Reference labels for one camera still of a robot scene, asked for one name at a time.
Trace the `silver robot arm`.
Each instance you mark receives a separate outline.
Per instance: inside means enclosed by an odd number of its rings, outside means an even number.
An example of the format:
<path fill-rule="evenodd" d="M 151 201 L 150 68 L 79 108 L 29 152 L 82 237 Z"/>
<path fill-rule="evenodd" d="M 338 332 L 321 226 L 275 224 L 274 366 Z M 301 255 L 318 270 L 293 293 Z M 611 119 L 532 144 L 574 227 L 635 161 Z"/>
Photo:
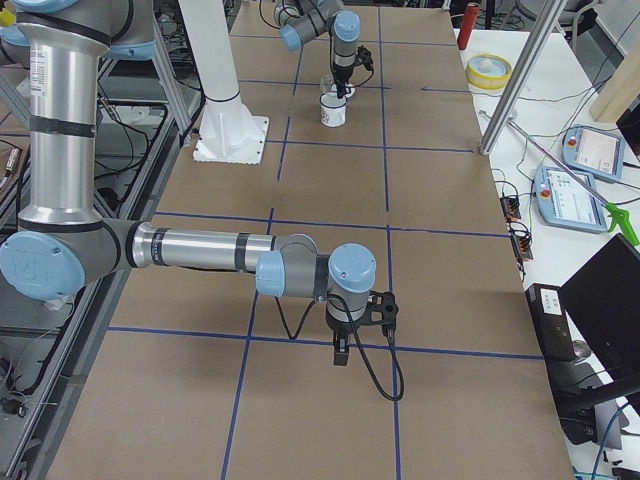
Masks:
<path fill-rule="evenodd" d="M 360 18 L 341 1 L 277 1 L 273 18 L 279 36 L 290 51 L 327 33 L 332 41 L 330 67 L 339 98 L 357 63 Z"/>
<path fill-rule="evenodd" d="M 327 302 L 334 364 L 346 365 L 349 337 L 372 325 L 373 254 L 359 244 L 318 253 L 307 235 L 181 231 L 103 218 L 93 206 L 99 60 L 149 60 L 156 53 L 153 1 L 12 1 L 29 47 L 31 192 L 18 231 L 1 245 L 1 272 L 25 296 L 54 300 L 125 268 L 149 265 L 248 272 L 257 292 Z M 204 114 L 194 160 L 259 164 L 269 126 L 241 99 L 223 1 L 179 1 L 198 69 Z M 277 7 L 289 50 L 328 33 L 336 100 L 369 52 L 360 18 L 341 1 Z"/>

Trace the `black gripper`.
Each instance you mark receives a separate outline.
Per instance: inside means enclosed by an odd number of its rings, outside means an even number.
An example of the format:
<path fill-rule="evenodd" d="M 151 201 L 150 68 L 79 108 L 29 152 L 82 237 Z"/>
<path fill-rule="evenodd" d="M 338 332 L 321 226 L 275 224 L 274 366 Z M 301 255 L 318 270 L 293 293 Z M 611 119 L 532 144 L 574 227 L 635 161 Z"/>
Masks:
<path fill-rule="evenodd" d="M 333 332 L 333 365 L 347 366 L 349 361 L 349 338 L 354 324 L 349 320 L 341 321 L 331 314 L 326 315 L 326 323 Z"/>
<path fill-rule="evenodd" d="M 350 82 L 352 74 L 352 65 L 340 66 L 336 63 L 333 64 L 333 79 L 337 86 L 346 86 Z"/>

